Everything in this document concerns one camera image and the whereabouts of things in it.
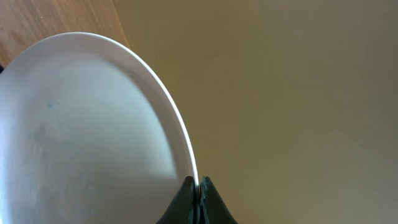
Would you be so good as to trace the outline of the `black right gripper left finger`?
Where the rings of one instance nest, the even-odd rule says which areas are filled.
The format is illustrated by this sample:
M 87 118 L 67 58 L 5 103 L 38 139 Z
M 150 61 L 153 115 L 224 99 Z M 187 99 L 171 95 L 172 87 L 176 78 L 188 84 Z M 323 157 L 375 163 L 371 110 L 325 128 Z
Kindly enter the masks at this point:
M 157 224 L 194 224 L 196 205 L 195 180 L 187 176 Z

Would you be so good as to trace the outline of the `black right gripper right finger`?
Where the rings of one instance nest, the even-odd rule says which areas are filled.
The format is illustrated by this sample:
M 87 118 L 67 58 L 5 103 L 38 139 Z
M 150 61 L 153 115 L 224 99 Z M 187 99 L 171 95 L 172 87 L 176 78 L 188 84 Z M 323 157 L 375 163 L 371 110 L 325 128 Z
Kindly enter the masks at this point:
M 211 179 L 207 176 L 200 183 L 200 224 L 238 224 L 230 214 Z

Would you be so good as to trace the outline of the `white plate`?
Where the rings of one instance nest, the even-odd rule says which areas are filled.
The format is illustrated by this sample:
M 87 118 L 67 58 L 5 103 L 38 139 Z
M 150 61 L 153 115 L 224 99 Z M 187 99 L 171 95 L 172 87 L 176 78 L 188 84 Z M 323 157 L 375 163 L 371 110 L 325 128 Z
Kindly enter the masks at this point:
M 119 42 L 53 35 L 1 73 L 2 223 L 155 223 L 189 176 L 177 106 Z

